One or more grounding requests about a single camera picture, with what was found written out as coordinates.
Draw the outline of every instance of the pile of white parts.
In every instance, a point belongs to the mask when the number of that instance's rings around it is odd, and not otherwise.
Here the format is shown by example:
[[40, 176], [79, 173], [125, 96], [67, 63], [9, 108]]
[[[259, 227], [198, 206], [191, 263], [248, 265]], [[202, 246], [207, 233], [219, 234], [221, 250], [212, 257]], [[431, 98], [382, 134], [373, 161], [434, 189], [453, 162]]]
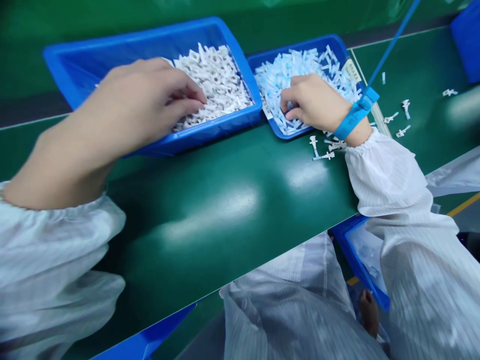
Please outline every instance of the pile of white parts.
[[280, 94], [290, 87], [294, 76], [319, 74], [332, 88], [352, 104], [360, 99], [361, 89], [347, 71], [340, 69], [340, 62], [327, 45], [321, 53], [316, 48], [278, 54], [273, 63], [264, 62], [255, 69], [255, 79], [268, 105], [275, 123], [284, 135], [293, 135], [308, 126], [300, 120], [288, 121], [280, 109]]
[[204, 109], [178, 122], [173, 128], [174, 132], [206, 123], [253, 104], [226, 46], [215, 49], [213, 46], [207, 47], [198, 43], [198, 52], [190, 50], [188, 56], [180, 55], [173, 63], [165, 60], [191, 77], [207, 98]]

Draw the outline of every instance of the striped white fabric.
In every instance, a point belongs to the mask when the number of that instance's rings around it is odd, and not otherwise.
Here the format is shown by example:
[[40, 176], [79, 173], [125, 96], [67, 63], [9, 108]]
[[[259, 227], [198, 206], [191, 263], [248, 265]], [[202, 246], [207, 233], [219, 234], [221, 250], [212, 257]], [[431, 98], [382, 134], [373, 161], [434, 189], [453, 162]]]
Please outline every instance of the striped white fabric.
[[[379, 134], [347, 150], [359, 211], [384, 239], [394, 359], [478, 359], [480, 266], [457, 241], [413, 155]], [[105, 195], [34, 211], [1, 198], [0, 359], [60, 359], [112, 316], [125, 283], [89, 271], [125, 223]], [[355, 321], [325, 233], [222, 290], [224, 359], [385, 359]]]
[[48, 211], [0, 197], [0, 359], [60, 359], [107, 323], [125, 282], [90, 270], [124, 223], [105, 195]]
[[[413, 154], [376, 129], [346, 162], [367, 229], [384, 240], [391, 356], [480, 358], [480, 265], [456, 238]], [[385, 359], [355, 321], [326, 233], [221, 291], [224, 359]]]

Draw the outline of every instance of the elastic cuff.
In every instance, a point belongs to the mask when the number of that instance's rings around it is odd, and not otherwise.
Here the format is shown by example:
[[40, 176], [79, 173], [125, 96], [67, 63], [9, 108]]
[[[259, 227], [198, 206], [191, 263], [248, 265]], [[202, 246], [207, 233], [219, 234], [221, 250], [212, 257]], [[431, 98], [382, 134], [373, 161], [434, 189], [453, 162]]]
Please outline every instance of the elastic cuff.
[[372, 127], [371, 129], [373, 131], [371, 132], [370, 136], [363, 144], [356, 147], [347, 147], [346, 151], [348, 153], [361, 156], [365, 151], [370, 149], [370, 147], [372, 147], [373, 144], [377, 142], [379, 137], [382, 136], [382, 134], [379, 133], [379, 130], [376, 127]]
[[36, 215], [41, 214], [43, 216], [47, 216], [50, 219], [77, 217], [97, 209], [107, 197], [107, 193], [106, 191], [104, 191], [98, 199], [75, 207], [67, 207], [63, 209], [34, 210], [25, 207], [15, 206], [4, 199], [4, 188], [5, 185], [7, 185], [9, 182], [10, 181], [0, 182], [0, 208], [3, 208], [2, 211], [8, 211], [10, 213], [18, 212], [17, 214], [19, 216], [29, 213]]

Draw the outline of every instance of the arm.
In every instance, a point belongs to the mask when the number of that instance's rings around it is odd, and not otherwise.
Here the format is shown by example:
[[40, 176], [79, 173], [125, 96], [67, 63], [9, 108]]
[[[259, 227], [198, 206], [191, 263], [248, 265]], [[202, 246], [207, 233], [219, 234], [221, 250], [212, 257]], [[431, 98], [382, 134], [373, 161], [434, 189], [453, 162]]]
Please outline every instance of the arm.
[[[293, 77], [281, 107], [287, 119], [334, 132], [351, 105], [318, 75]], [[433, 214], [432, 195], [413, 155], [363, 119], [346, 139], [346, 163], [372, 217], [367, 229], [384, 240], [381, 268], [391, 299], [392, 358], [476, 359], [480, 354], [480, 265], [456, 238], [448, 216]]]
[[[178, 90], [192, 98], [172, 100]], [[60, 359], [111, 318], [125, 282], [90, 271], [125, 224], [106, 177], [205, 100], [162, 59], [116, 68], [0, 183], [0, 358]]]

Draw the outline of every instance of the blue cord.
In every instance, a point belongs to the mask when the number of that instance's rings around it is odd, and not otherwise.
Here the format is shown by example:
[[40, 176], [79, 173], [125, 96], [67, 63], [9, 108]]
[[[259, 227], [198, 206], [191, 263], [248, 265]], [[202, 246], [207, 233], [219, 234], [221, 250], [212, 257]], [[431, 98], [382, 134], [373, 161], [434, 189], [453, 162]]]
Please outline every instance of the blue cord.
[[420, 4], [420, 1], [421, 0], [414, 0], [413, 3], [411, 4], [410, 6], [410, 9], [408, 9], [406, 15], [405, 15], [405, 18], [403, 19], [403, 21], [401, 22], [401, 25], [400, 27], [398, 28], [398, 30], [396, 31], [396, 34], [395, 36], [393, 37], [393, 39], [390, 41], [390, 44], [388, 45], [388, 48], [386, 49], [385, 53], [383, 54], [380, 62], [378, 63], [378, 65], [376, 66], [376, 69], [375, 71], [373, 72], [371, 78], [370, 78], [370, 81], [368, 82], [368, 86], [371, 86], [372, 83], [374, 82], [375, 78], [377, 77], [377, 75], [379, 74], [379, 71], [380, 69], [382, 68], [382, 66], [384, 65], [384, 62], [385, 60], [387, 60], [387, 57], [390, 55], [390, 52], [392, 51], [392, 49], [394, 48], [395, 44], [397, 43], [397, 40], [399, 39], [400, 35], [403, 33], [405, 27], [407, 26], [410, 18], [412, 17], [412, 15], [414, 14], [414, 11], [415, 9], [417, 8], [417, 6]]

